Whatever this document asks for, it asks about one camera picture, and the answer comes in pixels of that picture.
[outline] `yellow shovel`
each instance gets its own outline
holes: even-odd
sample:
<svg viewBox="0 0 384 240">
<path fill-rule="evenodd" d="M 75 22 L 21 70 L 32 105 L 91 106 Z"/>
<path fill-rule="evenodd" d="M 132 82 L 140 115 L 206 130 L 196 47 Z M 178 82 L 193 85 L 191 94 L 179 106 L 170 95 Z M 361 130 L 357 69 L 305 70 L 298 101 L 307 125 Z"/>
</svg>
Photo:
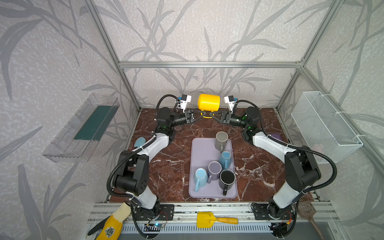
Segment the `yellow shovel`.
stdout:
<svg viewBox="0 0 384 240">
<path fill-rule="evenodd" d="M 198 228 L 210 228 L 214 225 L 214 222 L 223 222 L 230 224 L 238 224 L 239 220 L 233 217 L 215 217 L 212 212 L 198 212 L 197 213 L 197 227 Z"/>
</svg>

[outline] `light blue object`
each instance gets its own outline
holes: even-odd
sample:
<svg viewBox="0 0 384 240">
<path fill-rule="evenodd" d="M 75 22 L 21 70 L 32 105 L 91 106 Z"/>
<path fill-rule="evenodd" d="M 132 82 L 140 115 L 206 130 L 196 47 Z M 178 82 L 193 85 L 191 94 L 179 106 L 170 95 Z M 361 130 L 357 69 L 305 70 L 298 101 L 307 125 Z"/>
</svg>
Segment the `light blue object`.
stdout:
<svg viewBox="0 0 384 240">
<path fill-rule="evenodd" d="M 231 154 L 227 151 L 222 152 L 218 162 L 221 164 L 223 169 L 228 169 L 228 167 L 231 166 L 232 163 Z"/>
<path fill-rule="evenodd" d="M 196 184 L 195 192 L 197 192 L 200 187 L 204 187 L 207 184 L 208 174 L 206 170 L 204 168 L 197 169 L 195 172 L 194 179 Z"/>
<path fill-rule="evenodd" d="M 135 142 L 135 144 L 134 144 L 133 146 L 134 146 L 134 147 L 141 147 L 141 146 L 144 145 L 144 143 L 145 143 L 145 138 L 143 138 L 143 137 L 139 137 L 139 138 L 136 140 L 136 142 Z"/>
</svg>

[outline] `purple tray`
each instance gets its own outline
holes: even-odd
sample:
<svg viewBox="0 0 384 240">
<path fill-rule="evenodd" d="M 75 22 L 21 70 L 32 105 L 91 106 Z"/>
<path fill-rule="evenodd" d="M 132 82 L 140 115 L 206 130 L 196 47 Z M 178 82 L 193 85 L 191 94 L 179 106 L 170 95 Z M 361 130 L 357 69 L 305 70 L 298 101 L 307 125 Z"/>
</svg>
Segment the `purple tray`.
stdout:
<svg viewBox="0 0 384 240">
<path fill-rule="evenodd" d="M 231 153 L 232 163 L 228 169 L 235 172 L 233 163 L 232 142 L 228 139 L 225 151 Z M 199 188 L 195 192 L 194 174 L 198 168 L 204 168 L 208 172 L 208 164 L 212 161 L 218 161 L 220 152 L 215 149 L 215 138 L 197 137 L 192 140 L 191 167 L 189 171 L 189 195 L 195 198 L 235 198 L 237 196 L 237 182 L 228 190 L 227 195 L 223 196 L 223 190 L 219 187 L 219 180 L 211 181 L 211 183 Z"/>
</svg>

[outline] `black mounting plate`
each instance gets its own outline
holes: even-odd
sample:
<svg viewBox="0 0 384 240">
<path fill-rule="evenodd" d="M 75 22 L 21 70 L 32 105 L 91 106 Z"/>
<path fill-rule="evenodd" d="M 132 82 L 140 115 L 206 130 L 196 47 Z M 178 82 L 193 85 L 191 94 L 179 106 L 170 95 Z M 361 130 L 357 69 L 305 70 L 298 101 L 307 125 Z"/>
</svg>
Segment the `black mounting plate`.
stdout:
<svg viewBox="0 0 384 240">
<path fill-rule="evenodd" d="M 271 218 L 268 214 L 267 206 L 269 205 L 269 203 L 265 203 L 265 204 L 254 203 L 253 205 L 254 205 L 254 207 L 252 210 L 253 210 L 253 214 L 255 215 L 255 220 L 276 220 L 276 219 Z M 291 206 L 287 207 L 286 210 L 288 212 L 291 212 L 291 214 L 293 215 L 293 210 L 292 210 Z M 280 217 L 279 220 L 283 219 L 283 218 L 285 220 L 289 220 L 290 214 L 288 212 L 282 212 L 279 215 L 279 217 Z"/>
<path fill-rule="evenodd" d="M 140 211 L 140 208 L 136 208 L 135 210 L 135 217 L 137 221 L 148 221 L 148 217 L 146 214 L 142 211 Z M 168 216 L 168 221 L 173 220 L 173 214 L 175 210 L 175 205 L 173 204 L 160 204 L 160 211 L 159 212 L 165 212 Z M 159 217 L 156 220 L 167 220 L 167 216 L 165 214 L 160 214 Z"/>
</svg>

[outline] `brown marble surface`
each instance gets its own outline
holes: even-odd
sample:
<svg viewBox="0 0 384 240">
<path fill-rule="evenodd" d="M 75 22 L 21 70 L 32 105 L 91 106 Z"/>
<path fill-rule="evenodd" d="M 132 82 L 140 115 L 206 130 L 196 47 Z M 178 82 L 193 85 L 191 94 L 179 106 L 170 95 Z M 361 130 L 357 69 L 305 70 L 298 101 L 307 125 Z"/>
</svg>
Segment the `brown marble surface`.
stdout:
<svg viewBox="0 0 384 240">
<path fill-rule="evenodd" d="M 245 109 L 237 109 L 241 114 Z M 287 141 L 273 108 L 261 109 L 267 133 L 279 134 Z M 128 149 L 139 137 L 150 138 L 156 127 L 155 109 L 143 109 Z M 285 181 L 284 164 L 267 151 L 245 142 L 242 128 L 219 124 L 214 119 L 200 119 L 192 125 L 179 127 L 174 141 L 157 154 L 150 162 L 148 186 L 160 202 L 197 202 L 217 199 L 196 199 L 188 193 L 192 140 L 195 137 L 215 137 L 225 131 L 232 141 L 233 159 L 236 168 L 238 196 L 219 201 L 268 201 Z M 123 202 L 125 198 L 114 197 L 111 202 Z"/>
</svg>

